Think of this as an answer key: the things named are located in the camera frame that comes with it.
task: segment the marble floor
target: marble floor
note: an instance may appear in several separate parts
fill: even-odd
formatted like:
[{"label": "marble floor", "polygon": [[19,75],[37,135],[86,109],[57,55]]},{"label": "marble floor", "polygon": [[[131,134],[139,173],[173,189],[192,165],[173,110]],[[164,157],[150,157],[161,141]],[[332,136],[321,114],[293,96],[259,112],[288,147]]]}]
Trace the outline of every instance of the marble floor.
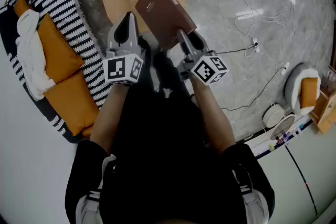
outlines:
[{"label": "marble floor", "polygon": [[[102,0],[81,1],[92,31],[104,46],[111,23]],[[295,16],[291,12],[292,2]],[[285,17],[288,22],[288,28],[276,23],[259,23],[251,27],[250,34],[258,39],[260,53],[254,53],[251,57],[245,57],[243,51],[222,55],[230,72],[212,89],[223,108],[232,110],[249,105],[272,78],[276,68],[282,67],[284,62],[290,62],[291,69],[305,61],[315,67],[320,75],[330,62],[335,19],[333,0],[186,0],[186,9],[210,49],[217,52],[243,48],[245,34],[235,25],[237,16],[246,15],[237,20],[238,27],[245,32],[261,19],[254,9],[268,17],[283,14],[276,20],[284,22]],[[246,47],[250,47],[251,42],[250,37],[245,38]],[[170,57],[178,64],[183,58],[181,49],[176,46],[170,51]],[[271,102],[286,105],[282,96],[285,82],[286,76],[275,76],[252,106],[233,112],[224,110],[237,139],[261,130],[262,114]],[[187,87],[192,91],[190,83],[187,83]]]}]

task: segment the white chair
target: white chair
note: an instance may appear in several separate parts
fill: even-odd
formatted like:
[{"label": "white chair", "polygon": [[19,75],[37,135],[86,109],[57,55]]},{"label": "white chair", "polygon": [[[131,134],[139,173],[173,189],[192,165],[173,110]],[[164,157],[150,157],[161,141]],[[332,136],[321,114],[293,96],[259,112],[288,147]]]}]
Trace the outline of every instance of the white chair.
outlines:
[{"label": "white chair", "polygon": [[296,66],[290,74],[285,85],[286,101],[296,115],[307,115],[310,111],[314,109],[314,106],[310,106],[304,109],[301,108],[301,100],[298,97],[298,94],[301,82],[305,78],[318,79],[316,100],[320,96],[321,79],[319,77],[319,73],[315,69],[309,67],[306,63],[301,63],[300,65]]}]

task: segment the striped cushion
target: striped cushion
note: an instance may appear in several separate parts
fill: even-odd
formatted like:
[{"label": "striped cushion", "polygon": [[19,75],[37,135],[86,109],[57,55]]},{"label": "striped cushion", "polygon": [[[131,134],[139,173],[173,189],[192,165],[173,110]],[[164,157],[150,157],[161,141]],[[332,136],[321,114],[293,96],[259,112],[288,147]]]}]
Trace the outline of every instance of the striped cushion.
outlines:
[{"label": "striped cushion", "polygon": [[[15,2],[16,0],[7,0],[9,6],[13,6]],[[40,21],[46,13],[49,13],[68,44],[85,61],[81,70],[83,70],[92,98],[96,105],[101,108],[110,92],[111,85],[105,83],[101,50],[85,21],[78,0],[28,0],[28,2],[35,11],[40,13]],[[0,14],[6,10],[7,5],[0,8]],[[21,68],[13,52],[10,58],[13,64],[13,61],[15,61],[14,69]],[[19,79],[24,85],[24,77],[21,76]],[[66,124],[54,110],[50,115],[46,115],[45,111],[42,111],[42,113],[64,137],[73,142],[73,137],[69,137],[72,134],[65,128]]]}]

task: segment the black shirt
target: black shirt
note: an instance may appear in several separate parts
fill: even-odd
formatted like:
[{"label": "black shirt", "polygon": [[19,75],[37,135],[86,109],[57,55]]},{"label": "black shirt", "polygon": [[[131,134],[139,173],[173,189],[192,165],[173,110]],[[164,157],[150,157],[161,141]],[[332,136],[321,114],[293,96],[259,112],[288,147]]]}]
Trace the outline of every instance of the black shirt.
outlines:
[{"label": "black shirt", "polygon": [[[103,222],[246,223],[242,194],[232,173],[242,163],[251,171],[254,187],[268,201],[274,200],[247,145],[232,146],[218,156],[204,146],[204,137],[200,111],[191,101],[130,89],[113,144],[115,170],[104,175]],[[105,157],[107,153],[93,142],[78,145],[66,193],[71,224],[78,200],[98,188]]]}]

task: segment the black cable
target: black cable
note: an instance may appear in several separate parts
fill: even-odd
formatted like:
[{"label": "black cable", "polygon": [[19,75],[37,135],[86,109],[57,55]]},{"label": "black cable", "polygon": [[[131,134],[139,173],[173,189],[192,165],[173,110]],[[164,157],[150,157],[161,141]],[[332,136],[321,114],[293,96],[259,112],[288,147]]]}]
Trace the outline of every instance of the black cable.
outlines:
[{"label": "black cable", "polygon": [[264,90],[266,89],[267,85],[269,85],[271,83],[271,81],[273,80],[273,78],[275,78],[275,76],[278,74],[278,72],[283,69],[285,67],[281,67],[278,69],[278,71],[274,74],[274,76],[269,80],[269,82],[266,83],[265,87],[263,88],[263,90],[261,91],[261,93],[255,97],[252,101],[252,103],[250,105],[243,105],[241,106],[240,108],[236,108],[236,109],[227,109],[227,108],[222,108],[222,109],[226,109],[227,111],[235,111],[235,110],[238,110],[238,109],[241,109],[241,108],[249,108],[251,105],[253,105],[253,103],[263,94]]},{"label": "black cable", "polygon": [[249,50],[249,49],[252,49],[252,48],[254,48],[254,47],[256,47],[256,46],[257,46],[257,45],[254,45],[254,46],[249,47],[249,48],[247,48],[247,49],[240,49],[240,50],[232,50],[232,51],[219,52],[219,53],[217,53],[217,54],[230,54],[231,52],[239,52],[239,51],[242,51],[242,50]]},{"label": "black cable", "polygon": [[305,186],[306,186],[306,188],[307,188],[307,191],[308,191],[308,193],[309,193],[311,202],[313,203],[314,210],[315,210],[315,214],[318,216],[319,214],[318,214],[318,212],[317,212],[317,208],[316,208],[316,205],[315,205],[315,201],[314,201],[313,195],[311,194],[311,191],[310,191],[310,189],[309,189],[308,183],[307,183],[306,179],[304,178],[304,175],[303,175],[303,173],[301,172],[301,169],[300,169],[299,165],[297,164],[296,160],[294,159],[292,153],[289,151],[289,148],[288,148],[286,145],[285,145],[285,148],[287,149],[287,151],[288,151],[290,157],[292,158],[293,162],[295,163],[296,168],[299,170],[299,173],[300,173],[300,175],[301,175],[301,177],[302,177],[302,179],[303,179],[303,182],[304,182],[304,184],[305,184]]}]

